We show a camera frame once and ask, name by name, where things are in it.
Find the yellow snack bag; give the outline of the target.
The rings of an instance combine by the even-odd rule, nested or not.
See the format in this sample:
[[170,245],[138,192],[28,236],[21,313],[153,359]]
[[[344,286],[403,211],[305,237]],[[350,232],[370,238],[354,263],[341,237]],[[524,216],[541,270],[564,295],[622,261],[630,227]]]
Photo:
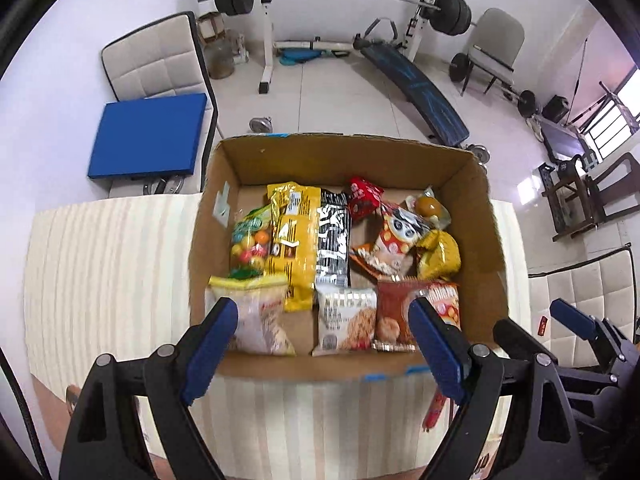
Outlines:
[[416,250],[420,256],[416,265],[419,280],[451,278],[461,268],[458,244],[445,231],[431,230],[416,243]]

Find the brown pastry snack bag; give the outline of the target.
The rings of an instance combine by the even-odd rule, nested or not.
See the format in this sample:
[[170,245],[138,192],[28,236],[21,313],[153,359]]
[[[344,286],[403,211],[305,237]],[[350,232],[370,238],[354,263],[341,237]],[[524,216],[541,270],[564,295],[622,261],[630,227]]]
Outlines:
[[408,309],[416,297],[427,294],[427,281],[379,280],[376,285],[376,321],[372,348],[385,352],[415,352]]

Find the clear bag with orange ball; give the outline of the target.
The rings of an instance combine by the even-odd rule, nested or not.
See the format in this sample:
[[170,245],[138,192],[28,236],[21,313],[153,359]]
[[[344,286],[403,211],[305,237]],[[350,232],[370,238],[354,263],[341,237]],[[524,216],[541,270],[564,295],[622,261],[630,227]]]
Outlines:
[[430,186],[418,195],[408,195],[404,203],[408,211],[422,217],[432,229],[445,231],[450,226],[450,213]]

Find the clear yellow-top snack bag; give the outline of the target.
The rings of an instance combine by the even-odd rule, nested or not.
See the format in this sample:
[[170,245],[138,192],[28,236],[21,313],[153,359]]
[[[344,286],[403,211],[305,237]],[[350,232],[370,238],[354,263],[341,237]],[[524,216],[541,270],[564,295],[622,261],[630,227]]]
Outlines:
[[260,356],[295,356],[295,348],[281,325],[288,278],[284,273],[266,274],[249,280],[217,278],[208,281],[206,309],[220,298],[228,298],[238,308],[238,326],[229,348]]

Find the red snack bag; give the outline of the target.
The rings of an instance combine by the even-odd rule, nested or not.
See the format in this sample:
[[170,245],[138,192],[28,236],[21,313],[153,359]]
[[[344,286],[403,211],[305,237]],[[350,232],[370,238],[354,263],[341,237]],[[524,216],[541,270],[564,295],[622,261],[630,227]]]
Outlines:
[[352,220],[359,221],[374,214],[381,206],[383,194],[384,188],[362,177],[351,177],[348,211]]

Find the colourful candy ball bag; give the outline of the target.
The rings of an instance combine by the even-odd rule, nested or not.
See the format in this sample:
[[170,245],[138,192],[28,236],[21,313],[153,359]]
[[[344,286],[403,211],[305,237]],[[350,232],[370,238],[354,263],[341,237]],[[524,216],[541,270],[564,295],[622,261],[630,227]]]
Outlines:
[[253,209],[231,234],[230,278],[247,280],[265,272],[271,247],[271,206]]

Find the lower panda snack bag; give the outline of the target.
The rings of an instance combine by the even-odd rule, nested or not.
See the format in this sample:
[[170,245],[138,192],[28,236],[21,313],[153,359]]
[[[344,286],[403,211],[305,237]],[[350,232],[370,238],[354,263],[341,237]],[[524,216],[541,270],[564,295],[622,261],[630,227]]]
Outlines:
[[460,304],[456,284],[432,281],[427,284],[426,299],[446,323],[460,327]]

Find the panda snack bag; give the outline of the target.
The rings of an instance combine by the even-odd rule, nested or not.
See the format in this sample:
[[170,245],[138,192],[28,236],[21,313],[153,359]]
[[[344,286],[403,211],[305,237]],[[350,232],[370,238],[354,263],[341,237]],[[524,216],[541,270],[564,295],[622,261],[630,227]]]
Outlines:
[[430,227],[420,214],[397,204],[383,202],[380,214],[382,228],[375,242],[353,247],[349,257],[376,278],[404,278],[413,265],[414,246]]
[[460,304],[456,284],[432,281],[427,284],[426,299],[446,323],[460,327]]

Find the red sausage stick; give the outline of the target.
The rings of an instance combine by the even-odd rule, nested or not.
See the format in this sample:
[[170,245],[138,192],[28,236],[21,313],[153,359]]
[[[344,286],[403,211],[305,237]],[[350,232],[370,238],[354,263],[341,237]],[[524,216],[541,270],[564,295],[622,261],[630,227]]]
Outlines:
[[446,396],[439,389],[437,389],[424,416],[422,422],[423,431],[429,432],[436,427],[446,403]]

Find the dark wooden chair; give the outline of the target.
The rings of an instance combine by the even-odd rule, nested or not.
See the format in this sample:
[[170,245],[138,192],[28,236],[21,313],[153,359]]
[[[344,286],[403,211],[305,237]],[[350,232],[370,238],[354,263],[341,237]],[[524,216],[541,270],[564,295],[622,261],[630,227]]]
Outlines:
[[555,229],[554,242],[578,237],[601,224],[639,212],[639,205],[606,211],[626,198],[639,199],[639,163],[633,154],[624,153],[595,178],[578,174],[578,162],[582,158],[576,155],[557,167],[538,167],[541,195],[548,202]]

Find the upper panda snack bag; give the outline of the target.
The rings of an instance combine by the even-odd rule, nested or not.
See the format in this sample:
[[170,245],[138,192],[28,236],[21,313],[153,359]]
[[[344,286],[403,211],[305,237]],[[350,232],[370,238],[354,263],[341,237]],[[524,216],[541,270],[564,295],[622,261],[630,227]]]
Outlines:
[[430,227],[420,214],[397,204],[383,202],[380,214],[382,228],[375,242],[353,247],[349,257],[376,278],[404,278],[413,265],[414,246]]

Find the white cookie snack bag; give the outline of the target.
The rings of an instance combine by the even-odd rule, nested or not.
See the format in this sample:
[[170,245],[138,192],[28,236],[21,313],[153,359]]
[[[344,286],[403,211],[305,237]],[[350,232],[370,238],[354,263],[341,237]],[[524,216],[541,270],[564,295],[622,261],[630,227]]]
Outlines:
[[370,350],[378,296],[374,288],[318,285],[318,344],[313,356]]

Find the chrome dumbbell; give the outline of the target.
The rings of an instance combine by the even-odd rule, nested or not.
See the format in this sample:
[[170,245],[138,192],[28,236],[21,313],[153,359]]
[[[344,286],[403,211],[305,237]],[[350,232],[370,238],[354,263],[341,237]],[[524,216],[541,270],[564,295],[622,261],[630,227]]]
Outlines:
[[468,144],[465,149],[471,152],[481,165],[487,165],[490,161],[490,153],[484,145]]

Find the black striped snack pack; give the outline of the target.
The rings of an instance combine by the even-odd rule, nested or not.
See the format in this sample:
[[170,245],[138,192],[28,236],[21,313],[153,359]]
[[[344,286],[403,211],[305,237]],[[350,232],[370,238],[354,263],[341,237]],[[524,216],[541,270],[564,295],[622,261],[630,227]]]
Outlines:
[[322,188],[318,216],[316,284],[346,287],[352,229],[347,195]]

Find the grey chair with barbell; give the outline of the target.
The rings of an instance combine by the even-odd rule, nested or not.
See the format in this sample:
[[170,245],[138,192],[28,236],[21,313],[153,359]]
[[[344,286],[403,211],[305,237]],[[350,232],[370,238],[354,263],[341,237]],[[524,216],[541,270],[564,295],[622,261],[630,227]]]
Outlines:
[[532,118],[537,113],[535,93],[514,89],[514,63],[524,41],[524,27],[516,18],[498,8],[487,9],[474,25],[466,50],[449,63],[450,80],[461,82],[464,93],[473,70],[478,68],[490,77],[485,93],[499,81],[503,95],[516,105],[520,115]]

